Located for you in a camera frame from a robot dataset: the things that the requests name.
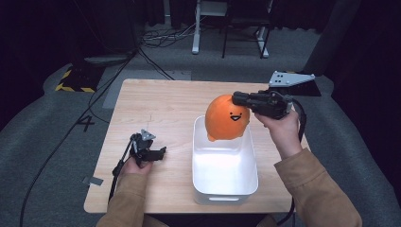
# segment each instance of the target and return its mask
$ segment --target white plastic bin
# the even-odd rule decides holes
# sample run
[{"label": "white plastic bin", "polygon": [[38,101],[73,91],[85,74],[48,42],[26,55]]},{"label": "white plastic bin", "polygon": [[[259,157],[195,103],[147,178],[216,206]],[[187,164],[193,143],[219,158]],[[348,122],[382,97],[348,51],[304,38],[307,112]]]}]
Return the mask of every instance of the white plastic bin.
[{"label": "white plastic bin", "polygon": [[199,204],[241,204],[258,187],[249,126],[234,140],[207,138],[204,116],[194,124],[192,176]]}]

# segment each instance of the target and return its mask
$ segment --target wooden table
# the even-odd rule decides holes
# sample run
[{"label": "wooden table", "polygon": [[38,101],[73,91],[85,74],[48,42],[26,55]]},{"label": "wooden table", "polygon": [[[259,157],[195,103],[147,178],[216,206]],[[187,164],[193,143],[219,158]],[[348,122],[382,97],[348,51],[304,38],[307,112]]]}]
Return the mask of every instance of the wooden table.
[{"label": "wooden table", "polygon": [[192,183],[192,141],[196,118],[204,115],[217,96],[235,91],[255,93],[267,84],[211,81],[126,79],[97,162],[84,208],[105,213],[113,181],[112,170],[133,133],[147,130],[154,135],[152,149],[167,147],[165,159],[156,162],[148,177],[145,212],[174,213],[275,213],[287,212],[291,196],[273,164],[280,161],[269,131],[251,115],[251,134],[256,156],[259,186],[240,205],[200,205],[194,201]]}]

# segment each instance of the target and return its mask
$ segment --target black cable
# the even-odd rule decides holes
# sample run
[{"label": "black cable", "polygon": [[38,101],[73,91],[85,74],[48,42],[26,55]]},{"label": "black cable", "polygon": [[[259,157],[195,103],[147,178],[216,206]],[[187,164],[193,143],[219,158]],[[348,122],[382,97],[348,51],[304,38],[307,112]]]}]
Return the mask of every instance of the black cable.
[{"label": "black cable", "polygon": [[[126,61],[117,71],[116,75],[114,76],[113,80],[115,80],[118,75],[121,73],[121,71],[124,69],[124,67],[130,62],[131,59]],[[36,181],[39,179],[41,176],[42,172],[44,171],[44,168],[46,167],[47,163],[50,161],[50,159],[53,157],[53,155],[56,153],[56,151],[59,149],[59,147],[62,145],[62,143],[65,141],[65,139],[68,137],[68,135],[71,133],[71,131],[74,129],[74,127],[77,125],[77,123],[80,121],[80,119],[89,111],[89,109],[97,103],[97,101],[104,95],[104,93],[107,91],[105,89],[96,99],[95,101],[88,107],[86,110],[79,116],[77,121],[70,127],[70,129],[67,131],[67,133],[63,136],[63,138],[60,140],[60,142],[56,145],[56,147],[53,149],[53,151],[50,153],[50,155],[46,158],[44,163],[42,164],[41,168],[39,169],[38,173],[36,174],[35,178],[33,179],[32,183],[29,186],[29,189],[26,192],[26,196],[24,198],[23,206],[21,207],[21,213],[20,213],[20,227],[24,226],[24,213],[25,213],[25,208],[26,208],[26,203],[27,199],[29,198],[29,194],[36,183]]]},{"label": "black cable", "polygon": [[[149,47],[149,48],[158,48],[158,47],[168,47],[176,43],[177,41],[183,40],[188,36],[191,36],[193,34],[187,34],[184,35],[184,33],[188,30],[190,30],[192,26],[189,26],[186,29],[176,31],[170,34],[164,34],[164,35],[159,35],[158,31],[150,31],[151,33],[156,32],[155,36],[148,36],[147,33],[144,35],[142,41],[143,41],[143,46]],[[158,42],[157,44],[150,44],[150,41],[156,41]]]},{"label": "black cable", "polygon": [[[118,76],[118,75],[114,75],[114,77],[108,79],[108,80],[107,80],[103,85],[101,85],[97,90],[99,91],[99,90],[102,89],[104,86],[106,86],[106,85],[109,84],[109,85],[105,88],[105,90],[107,90],[107,89],[112,85],[112,83],[114,82],[114,80],[116,79],[117,76]],[[99,119],[99,120],[101,120],[101,121],[103,121],[103,122],[109,124],[109,123],[110,123],[109,121],[107,121],[107,120],[105,120],[105,119],[103,119],[103,118],[97,116],[97,115],[93,112],[93,110],[92,110],[91,101],[92,101],[92,98],[94,98],[95,94],[97,94],[97,92],[93,93],[93,94],[91,95],[91,98],[90,98],[89,101],[88,101],[89,111],[90,111],[91,114],[92,114],[94,117],[96,117],[97,119]]]},{"label": "black cable", "polygon": [[[159,47],[159,46],[161,46],[161,44],[164,42],[164,41],[178,41],[178,40],[180,40],[180,39],[177,39],[178,37],[187,37],[187,36],[190,36],[190,35],[192,35],[192,34],[187,34],[187,35],[184,35],[184,33],[186,32],[186,31],[188,31],[188,30],[192,30],[191,28],[194,26],[194,25],[192,25],[192,26],[189,26],[189,27],[187,27],[187,28],[185,28],[185,29],[181,29],[181,30],[175,30],[175,32],[172,32],[172,33],[168,33],[170,30],[172,30],[172,29],[159,29],[159,30],[151,30],[151,31],[148,31],[148,32],[146,32],[145,34],[144,34],[144,36],[143,36],[143,38],[142,38],[142,41],[146,44],[146,41],[151,41],[151,40],[156,40],[156,41],[160,41],[159,42],[159,44],[150,44],[149,46],[151,46],[151,47]],[[165,30],[165,32],[164,32],[164,34],[159,34],[159,31],[163,31],[163,30]]]},{"label": "black cable", "polygon": [[162,67],[160,67],[156,62],[154,62],[152,59],[150,59],[148,57],[147,54],[145,54],[145,52],[142,50],[142,48],[139,48],[139,54],[145,58],[145,60],[147,61],[148,64],[152,65],[153,68],[160,73],[162,76],[164,76],[166,79],[171,79],[171,80],[175,80],[173,77],[171,77],[165,70],[162,69]]},{"label": "black cable", "polygon": [[134,137],[132,135],[131,138],[130,138],[129,143],[127,144],[127,147],[126,147],[126,149],[124,151],[123,156],[118,161],[117,166],[113,169],[113,182],[112,182],[112,187],[110,188],[109,201],[112,199],[112,197],[114,195],[114,190],[115,190],[115,186],[117,185],[118,176],[120,175],[121,169],[124,166],[124,159],[125,159],[125,156],[128,153],[128,150],[129,150],[129,148],[130,148],[130,146],[132,144],[133,139],[134,139]]},{"label": "black cable", "polygon": [[91,61],[91,59],[87,58],[85,59],[86,62],[90,63],[93,67],[110,67],[114,65],[118,65],[121,63],[124,63],[131,57],[131,54],[126,54],[123,59],[119,60],[108,60],[108,61]]},{"label": "black cable", "polygon": [[100,38],[98,38],[97,34],[95,33],[94,29],[91,26],[91,23],[89,22],[89,20],[86,18],[85,14],[83,13],[82,9],[80,8],[79,4],[77,3],[77,0],[73,0],[75,5],[77,6],[77,9],[80,13],[80,15],[83,17],[83,20],[85,21],[86,25],[89,27],[89,29],[91,30],[92,34],[94,35],[95,39],[97,39],[97,41],[107,50],[109,50],[110,52],[114,53],[114,54],[127,54],[127,53],[132,53],[134,51],[137,50],[137,48],[135,47],[134,49],[127,51],[127,52],[119,52],[119,51],[115,51],[113,49],[111,49],[110,47],[108,47],[107,45],[105,45]]},{"label": "black cable", "polygon": [[[300,129],[298,131],[298,138],[301,142],[302,138],[304,137],[304,131],[305,131],[305,125],[306,125],[306,114],[305,114],[304,108],[302,107],[301,103],[298,100],[293,98],[292,102],[299,108]],[[292,198],[291,207],[289,208],[287,215],[285,217],[283,217],[283,219],[281,219],[277,222],[277,226],[281,226],[282,224],[287,222],[289,220],[289,218],[291,218],[291,216],[294,214],[294,210],[295,210],[295,201],[294,201],[294,198]]]}]

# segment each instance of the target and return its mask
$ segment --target person's right hand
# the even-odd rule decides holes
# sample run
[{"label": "person's right hand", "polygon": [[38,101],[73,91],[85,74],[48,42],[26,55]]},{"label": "person's right hand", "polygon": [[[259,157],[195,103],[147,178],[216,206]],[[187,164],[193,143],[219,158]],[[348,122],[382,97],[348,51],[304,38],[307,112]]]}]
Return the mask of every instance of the person's right hand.
[{"label": "person's right hand", "polygon": [[153,166],[153,162],[148,162],[143,166],[138,166],[135,162],[135,159],[130,157],[126,163],[121,168],[120,175],[127,174],[127,173],[136,173],[141,175],[148,175],[150,173],[151,167]]},{"label": "person's right hand", "polygon": [[292,111],[280,120],[255,113],[254,116],[270,131],[271,139],[276,145],[281,159],[284,160],[302,150],[298,138],[298,114]]}]

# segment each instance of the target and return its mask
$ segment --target tan jacket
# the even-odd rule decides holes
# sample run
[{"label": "tan jacket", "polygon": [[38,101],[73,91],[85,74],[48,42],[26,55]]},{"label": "tan jacket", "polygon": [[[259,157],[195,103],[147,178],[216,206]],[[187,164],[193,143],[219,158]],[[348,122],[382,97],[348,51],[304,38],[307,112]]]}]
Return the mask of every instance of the tan jacket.
[{"label": "tan jacket", "polygon": [[[306,226],[362,226],[357,209],[307,148],[274,166],[295,199],[297,214]],[[142,175],[122,176],[107,214],[97,227],[166,226],[149,216],[144,218],[146,184],[147,179]],[[275,224],[266,221],[258,226]]]}]

